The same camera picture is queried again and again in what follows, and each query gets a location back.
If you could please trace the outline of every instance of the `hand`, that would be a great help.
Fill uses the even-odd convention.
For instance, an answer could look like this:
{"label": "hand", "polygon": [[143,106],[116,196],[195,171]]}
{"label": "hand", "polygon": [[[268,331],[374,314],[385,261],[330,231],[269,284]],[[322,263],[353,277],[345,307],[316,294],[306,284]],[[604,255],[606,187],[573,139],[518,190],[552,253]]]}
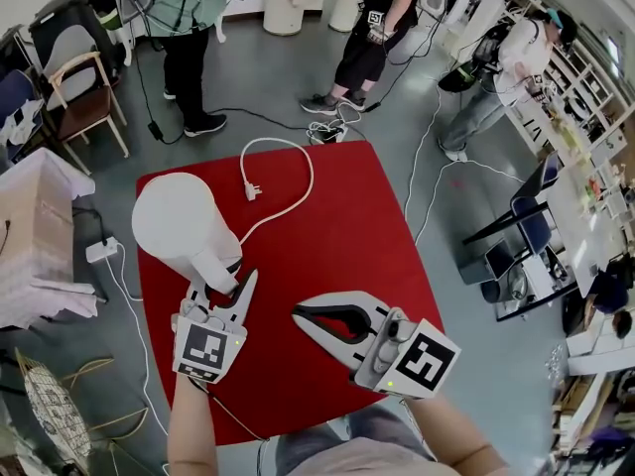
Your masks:
{"label": "hand", "polygon": [[394,30],[387,30],[381,25],[373,25],[370,27],[368,31],[368,36],[366,39],[371,43],[383,45],[386,41],[388,41],[391,37],[395,35]]}

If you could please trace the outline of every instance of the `power plug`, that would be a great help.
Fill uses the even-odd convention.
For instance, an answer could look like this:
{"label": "power plug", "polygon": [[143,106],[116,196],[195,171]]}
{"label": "power plug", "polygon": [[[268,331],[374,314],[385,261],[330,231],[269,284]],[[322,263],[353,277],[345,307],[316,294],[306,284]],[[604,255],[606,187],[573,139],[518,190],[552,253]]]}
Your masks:
{"label": "power plug", "polygon": [[106,259],[110,256],[114,256],[117,253],[117,244],[119,242],[114,236],[111,236],[106,240],[106,245],[101,241],[86,247],[86,261],[90,264]]}
{"label": "power plug", "polygon": [[260,188],[260,185],[254,185],[249,181],[245,183],[245,195],[247,196],[247,200],[253,201],[256,199],[256,196],[261,193],[262,190]]}

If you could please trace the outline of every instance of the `black pants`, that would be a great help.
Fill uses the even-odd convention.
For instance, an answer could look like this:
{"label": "black pants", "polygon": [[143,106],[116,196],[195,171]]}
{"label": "black pants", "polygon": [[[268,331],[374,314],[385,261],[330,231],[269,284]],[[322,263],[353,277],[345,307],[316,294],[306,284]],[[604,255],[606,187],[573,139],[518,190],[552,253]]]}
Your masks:
{"label": "black pants", "polygon": [[166,51],[166,89],[177,97],[187,127],[195,126],[205,114],[201,77],[208,37],[209,29],[160,38]]}
{"label": "black pants", "polygon": [[344,48],[344,56],[335,73],[335,83],[355,91],[361,88],[366,79],[379,80],[386,65],[386,55],[416,24],[417,13],[414,8],[409,9],[397,23],[395,35],[381,46],[368,41],[368,14],[362,13]]}

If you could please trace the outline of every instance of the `power strip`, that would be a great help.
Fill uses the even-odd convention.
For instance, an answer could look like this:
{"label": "power strip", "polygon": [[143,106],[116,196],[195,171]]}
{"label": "power strip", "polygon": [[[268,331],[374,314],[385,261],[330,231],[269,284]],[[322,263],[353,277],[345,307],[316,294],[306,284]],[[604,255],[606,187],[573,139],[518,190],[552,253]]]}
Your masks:
{"label": "power strip", "polygon": [[90,264],[114,256],[117,253],[117,245],[119,242],[114,236],[106,240],[106,245],[99,241],[89,247],[86,247],[86,261]]}

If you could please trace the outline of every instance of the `desk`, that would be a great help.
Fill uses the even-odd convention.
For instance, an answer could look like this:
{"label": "desk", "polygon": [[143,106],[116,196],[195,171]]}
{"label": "desk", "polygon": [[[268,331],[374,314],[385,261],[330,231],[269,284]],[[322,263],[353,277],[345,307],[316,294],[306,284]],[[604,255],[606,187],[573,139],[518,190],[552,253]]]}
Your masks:
{"label": "desk", "polygon": [[[539,206],[543,211],[549,209],[554,217],[570,256],[574,281],[548,297],[499,317],[498,321],[527,313],[576,289],[579,289],[581,296],[585,298],[593,285],[597,271],[606,270],[608,262],[614,257],[607,249],[615,248],[609,244],[619,244],[615,241],[619,233],[615,231],[615,223],[605,210],[593,215],[585,213],[582,200],[585,197],[586,179],[587,175],[580,166],[560,171],[556,183],[547,190],[547,202]],[[625,248],[623,237],[621,244]]]}
{"label": "desk", "polygon": [[[249,428],[267,437],[299,430],[368,406],[383,396],[348,381],[348,369],[300,331],[293,307],[327,292],[367,291],[411,319],[443,329],[419,253],[392,188],[370,144],[307,147],[316,182],[296,210],[263,225],[243,245],[238,278],[260,278],[245,321],[249,335],[229,374],[210,388]],[[240,238],[258,220],[292,204],[309,172],[298,150],[245,157],[249,179],[262,186],[245,199],[237,157],[173,171],[203,179],[227,225]],[[158,174],[139,179],[137,191]],[[139,249],[148,329],[168,400],[174,396],[174,334],[170,316],[188,282]],[[212,402],[216,440],[253,440]]]}

